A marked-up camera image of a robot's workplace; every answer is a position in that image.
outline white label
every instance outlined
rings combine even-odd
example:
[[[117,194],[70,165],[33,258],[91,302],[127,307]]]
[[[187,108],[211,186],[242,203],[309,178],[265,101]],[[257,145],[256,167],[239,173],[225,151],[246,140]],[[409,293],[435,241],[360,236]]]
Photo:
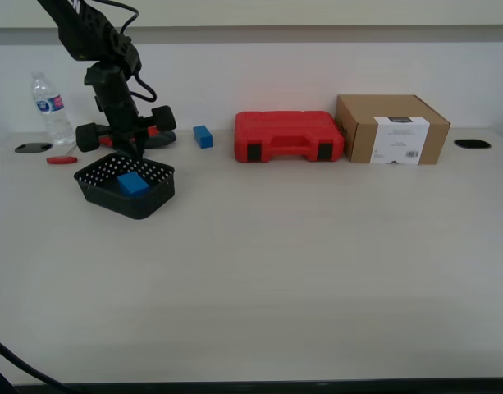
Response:
[[[423,117],[375,117],[371,163],[418,164],[430,123]]]
[[[81,1],[80,0],[68,0],[68,1],[74,8],[74,11],[76,11],[79,14],[81,8]]]

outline blue cube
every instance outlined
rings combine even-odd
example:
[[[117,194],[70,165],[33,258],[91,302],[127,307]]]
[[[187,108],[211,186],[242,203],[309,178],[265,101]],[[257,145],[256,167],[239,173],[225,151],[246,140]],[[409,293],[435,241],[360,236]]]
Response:
[[[117,180],[122,194],[127,197],[139,197],[149,191],[147,182],[136,172],[120,175]]]
[[[206,126],[198,126],[193,128],[194,139],[200,145],[201,149],[213,147],[213,135]]]

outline screwdriver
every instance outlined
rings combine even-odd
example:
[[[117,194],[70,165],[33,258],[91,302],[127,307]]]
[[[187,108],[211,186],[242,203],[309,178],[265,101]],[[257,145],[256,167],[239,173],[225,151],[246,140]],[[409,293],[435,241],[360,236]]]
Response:
[[[78,145],[74,145],[69,152],[67,152],[64,156],[52,156],[51,158],[47,158],[47,163],[49,164],[72,164],[78,161],[78,158],[74,156],[69,156],[74,149],[76,149]]]

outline red carrying case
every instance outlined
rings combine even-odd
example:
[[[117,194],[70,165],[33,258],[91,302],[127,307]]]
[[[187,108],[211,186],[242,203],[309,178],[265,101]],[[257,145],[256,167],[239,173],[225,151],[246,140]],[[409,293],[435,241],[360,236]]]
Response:
[[[341,158],[344,137],[324,111],[241,112],[235,120],[235,158],[268,162],[273,156],[302,155],[311,162]]]

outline black basket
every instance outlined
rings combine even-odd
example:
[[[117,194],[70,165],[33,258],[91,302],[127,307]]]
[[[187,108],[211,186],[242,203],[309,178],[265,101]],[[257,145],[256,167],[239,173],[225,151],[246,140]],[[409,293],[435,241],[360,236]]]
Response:
[[[121,193],[117,177],[137,172],[149,184],[149,191],[139,197]],[[133,219],[145,219],[175,195],[175,169],[152,160],[135,160],[111,153],[74,174],[85,199],[100,207]]]

